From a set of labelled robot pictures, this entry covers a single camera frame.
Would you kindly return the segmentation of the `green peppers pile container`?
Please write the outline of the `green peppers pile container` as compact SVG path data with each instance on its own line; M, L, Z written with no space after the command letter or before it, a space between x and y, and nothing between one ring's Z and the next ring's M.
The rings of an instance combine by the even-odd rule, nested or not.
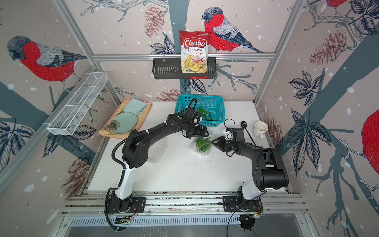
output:
M200 152L207 152L212 146L210 137L199 137L195 140L195 148Z

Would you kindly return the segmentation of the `teal plastic mesh basket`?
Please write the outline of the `teal plastic mesh basket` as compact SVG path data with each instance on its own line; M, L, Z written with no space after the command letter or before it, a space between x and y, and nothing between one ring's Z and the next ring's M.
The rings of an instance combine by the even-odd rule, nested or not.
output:
M212 113L212 118L214 119L214 121L207 121L202 118L200 125L207 127L217 127L221 123L224 123L225 105L224 99L220 96L190 94L180 95L177 100L175 113L186 109L194 98L197 99L195 105L196 111L198 108L204 108L205 110L210 111Z

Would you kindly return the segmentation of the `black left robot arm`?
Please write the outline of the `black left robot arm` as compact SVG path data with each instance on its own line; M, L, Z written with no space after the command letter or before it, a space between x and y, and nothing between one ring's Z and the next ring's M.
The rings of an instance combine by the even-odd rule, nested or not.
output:
M197 99L193 98L184 110L169 114L163 123L153 128L131 131L128 138L113 148L112 160L122 166L122 173L117 186L107 191L105 212L115 208L118 213L126 213L133 206L130 202L134 180L138 169L147 162L151 146L178 132L187 139L209 136L207 128L200 125L202 117L196 105Z

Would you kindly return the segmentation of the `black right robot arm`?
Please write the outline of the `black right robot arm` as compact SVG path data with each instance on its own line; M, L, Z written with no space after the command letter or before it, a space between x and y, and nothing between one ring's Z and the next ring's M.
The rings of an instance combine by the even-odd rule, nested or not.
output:
M232 153L251 160L252 180L239 187L236 197L238 203L259 199L266 189L278 190L288 186L288 174L278 149L246 142L243 128L229 131L230 137L220 136L212 141L212 145L226 154Z

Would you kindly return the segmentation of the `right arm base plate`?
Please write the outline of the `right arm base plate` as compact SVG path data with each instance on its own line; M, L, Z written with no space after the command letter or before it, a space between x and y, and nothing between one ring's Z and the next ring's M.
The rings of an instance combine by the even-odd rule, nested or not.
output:
M246 200L237 196L223 196L222 205L224 212L263 212L261 199Z

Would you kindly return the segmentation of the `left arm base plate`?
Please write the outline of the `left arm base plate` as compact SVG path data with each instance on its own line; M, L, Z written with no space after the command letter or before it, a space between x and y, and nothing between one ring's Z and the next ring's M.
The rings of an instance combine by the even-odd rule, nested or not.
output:
M121 201L114 196L108 198L105 210L108 214L140 214L144 212L146 200L145 197L128 197Z

